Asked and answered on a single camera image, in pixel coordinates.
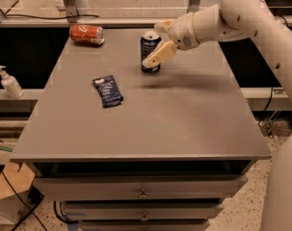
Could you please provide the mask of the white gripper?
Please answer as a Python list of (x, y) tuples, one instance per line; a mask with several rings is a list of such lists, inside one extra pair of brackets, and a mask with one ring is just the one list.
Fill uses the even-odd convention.
[(173, 20), (163, 20), (154, 24), (154, 29), (158, 33), (169, 34), (171, 40), (160, 41), (143, 61), (144, 67), (155, 67), (171, 59), (177, 51), (187, 51), (199, 46), (194, 31), (194, 14), (186, 13)]

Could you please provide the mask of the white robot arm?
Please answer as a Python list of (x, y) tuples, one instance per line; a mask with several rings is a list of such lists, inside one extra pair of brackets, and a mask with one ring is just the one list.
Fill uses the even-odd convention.
[[(292, 30), (276, 18), (265, 0), (219, 0), (211, 7), (159, 21), (162, 41), (144, 60), (150, 68), (208, 41), (249, 39), (268, 68), (253, 68), (240, 82), (251, 87), (280, 86), (292, 104)], [(274, 156), (260, 231), (292, 231), (292, 135)]]

